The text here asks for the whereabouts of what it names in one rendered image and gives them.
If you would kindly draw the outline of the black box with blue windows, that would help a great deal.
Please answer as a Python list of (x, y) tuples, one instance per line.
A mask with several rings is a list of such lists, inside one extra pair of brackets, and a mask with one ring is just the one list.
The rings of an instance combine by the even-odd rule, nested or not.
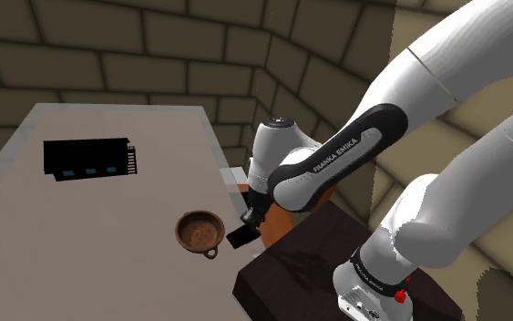
[(137, 174), (136, 149), (128, 138), (45, 140), (44, 173), (56, 181)]

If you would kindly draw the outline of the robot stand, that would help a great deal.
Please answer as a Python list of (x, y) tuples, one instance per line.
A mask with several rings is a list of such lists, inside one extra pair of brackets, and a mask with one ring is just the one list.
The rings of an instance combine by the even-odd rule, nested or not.
[(243, 267), (232, 293), (251, 321), (351, 321), (337, 305), (333, 270), (370, 235), (328, 202)]

